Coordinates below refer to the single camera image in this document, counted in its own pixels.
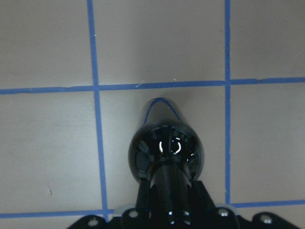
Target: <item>floor tile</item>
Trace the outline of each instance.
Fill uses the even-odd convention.
[[[240,85],[231,96],[231,201],[305,199],[305,84]]]
[[[224,79],[224,2],[94,1],[100,84]]]
[[[305,76],[305,1],[231,2],[231,78]]]
[[[91,85],[83,0],[0,3],[0,88]]]
[[[92,92],[0,96],[0,213],[101,209]]]

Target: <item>screw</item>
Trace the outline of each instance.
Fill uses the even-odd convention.
[[[92,219],[90,219],[90,221],[88,222],[88,226],[89,227],[94,227],[94,226],[96,226],[96,225],[98,225],[99,224],[99,222],[98,222],[98,220],[96,219],[96,218],[92,218]]]
[[[220,216],[222,216],[222,217],[227,217],[227,216],[229,216],[229,212],[228,212],[228,210],[225,209],[225,208],[220,208],[220,209],[218,210],[218,214],[219,214]]]
[[[272,219],[270,216],[268,215],[261,215],[260,220],[265,223],[265,224],[271,224],[272,223]]]
[[[136,210],[132,210],[131,212],[129,212],[129,217],[131,218],[137,218],[139,215],[139,213]]]

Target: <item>blue tape line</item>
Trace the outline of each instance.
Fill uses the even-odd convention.
[[[181,120],[180,116],[178,115],[178,113],[176,112],[176,110],[173,108],[173,106],[171,105],[171,103],[170,103],[167,99],[165,99],[165,98],[156,98],[156,99],[154,99],[154,101],[149,105],[149,107],[148,107],[148,109],[147,109],[147,113],[146,113],[146,116],[145,116],[144,124],[147,122],[147,118],[148,118],[148,116],[149,116],[149,114],[150,114],[150,112],[151,112],[151,110],[152,110],[152,107],[153,107],[154,105],[156,105],[157,103],[159,103],[159,102],[163,102],[163,103],[165,103],[166,105],[168,105],[168,107],[172,110],[172,112],[175,114],[175,116],[176,116],[179,120]]]
[[[231,71],[230,71],[230,0],[225,1],[225,203],[231,198]]]
[[[268,83],[305,83],[305,77],[292,78],[266,78],[266,79],[236,79],[231,80],[231,85],[243,84],[268,84]]]
[[[231,195],[231,88],[225,87],[225,203],[230,204]]]
[[[58,93],[58,92],[87,92],[87,91],[93,91],[93,86],[74,86],[74,87],[34,87],[34,88],[0,89],[0,94],[18,94],[18,93]]]
[[[157,88],[178,88],[178,87],[209,87],[225,85],[245,85],[245,84],[269,84],[269,83],[305,83],[305,77],[293,78],[268,78],[258,79],[235,79],[229,81],[186,81],[186,82],[164,82],[164,83],[143,83],[143,84],[110,84],[99,85],[100,91],[114,90],[137,90],[137,89],[157,89]],[[60,92],[87,92],[94,91],[94,86],[73,86],[73,87],[34,87],[34,88],[12,88],[0,89],[1,94],[19,93],[60,93]]]
[[[93,14],[92,0],[87,0],[87,7],[88,7],[88,20],[89,20],[89,32],[90,32],[92,77],[93,77],[93,88],[94,88],[96,133],[97,133],[97,144],[98,144],[99,165],[100,165],[102,209],[107,210],[108,204],[107,204],[107,190],[106,190],[105,161],[104,161],[103,141],[102,141],[102,118],[101,118],[99,76],[98,76],[98,67],[97,67],[97,54],[96,54],[94,14]],[[104,218],[106,221],[108,221],[108,214],[104,215]]]
[[[254,207],[276,207],[288,205],[304,205],[305,199],[300,200],[284,200],[284,201],[267,201],[267,202],[251,202],[251,203],[231,203],[236,208],[254,208]]]
[[[185,82],[163,82],[163,83],[132,83],[132,84],[111,84],[100,85],[100,91],[111,90],[138,90],[156,89],[172,87],[205,87],[205,86],[224,86],[225,81],[185,81]]]
[[[230,0],[226,0],[224,4],[224,53],[225,53],[225,80],[229,83],[231,79],[230,71]]]
[[[107,215],[103,210],[85,211],[55,211],[55,212],[32,212],[32,213],[6,213],[0,214],[0,219],[9,218],[35,218],[35,217],[58,217],[58,216],[86,216],[86,215]]]

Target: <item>black plastic part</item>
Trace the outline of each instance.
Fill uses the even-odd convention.
[[[132,208],[122,215],[123,229],[145,229],[149,226],[149,213],[143,209]]]
[[[258,229],[252,222],[245,220],[241,216],[236,216],[241,229]]]
[[[268,216],[270,221],[265,223],[262,219],[263,217]],[[292,223],[288,222],[287,220],[279,217],[276,214],[270,212],[261,212],[256,214],[253,217],[253,224],[256,225],[258,228],[262,229],[299,229],[297,226],[293,225]]]
[[[236,215],[227,208],[214,208],[210,214],[209,228],[240,229],[239,221]]]
[[[175,164],[166,164],[154,173],[152,186],[158,193],[159,211],[165,225],[191,224],[190,182]]]
[[[139,186],[139,192],[137,197],[136,208],[148,209],[149,208],[149,193],[151,189],[151,183],[148,180],[141,180]]]
[[[192,182],[192,190],[194,205],[197,205],[199,208],[204,210],[204,212],[210,212],[215,208],[215,204],[202,181],[194,180]]]
[[[68,229],[105,229],[107,228],[107,223],[104,218],[89,215],[80,218],[78,221],[73,223]]]

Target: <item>blue tape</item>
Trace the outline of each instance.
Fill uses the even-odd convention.
[[[93,77],[93,88],[94,88],[96,134],[97,134],[99,165],[100,165],[102,209],[107,210],[108,204],[107,204],[107,190],[106,190],[105,161],[104,161],[103,140],[102,140],[102,118],[101,118],[101,104],[100,104],[100,91],[99,91],[99,75],[98,75],[98,67],[97,67],[97,54],[96,54],[94,14],[93,14],[92,0],[87,0],[87,7],[88,7],[88,20],[89,20],[89,32],[90,32],[92,77]],[[108,214],[104,215],[104,218],[106,221],[108,221]]]
[[[230,0],[225,1],[225,203],[230,204],[231,196],[231,71],[230,71]]]
[[[224,86],[225,81],[185,81],[185,82],[163,82],[163,83],[131,83],[131,84],[112,84],[100,85],[100,91],[113,90],[139,90],[172,87],[205,87],[205,86]]]
[[[236,79],[231,85],[268,84],[268,83],[305,83],[305,77],[266,78],[266,79]]]
[[[171,105],[171,103],[165,99],[165,98],[156,98],[148,107],[147,109],[147,113],[146,113],[146,116],[145,116],[145,120],[144,120],[144,124],[147,122],[147,118],[152,110],[152,107],[154,105],[156,105],[157,103],[165,103],[166,105],[168,105],[168,107],[172,110],[172,112],[175,114],[175,116],[178,118],[178,120],[181,120],[180,116],[178,115],[178,113],[176,112],[176,110],[173,108],[173,106]]]
[[[276,206],[304,205],[304,204],[305,204],[305,199],[267,201],[267,202],[249,202],[249,203],[231,203],[231,205],[236,208],[276,207]]]
[[[0,219],[10,218],[35,218],[35,217],[58,217],[58,216],[86,216],[86,215],[107,215],[108,211],[84,210],[84,211],[54,211],[54,212],[32,212],[32,213],[7,213],[0,214]]]
[[[87,92],[87,91],[93,91],[93,86],[34,87],[34,88],[0,89],[0,94],[58,93],[58,92]]]

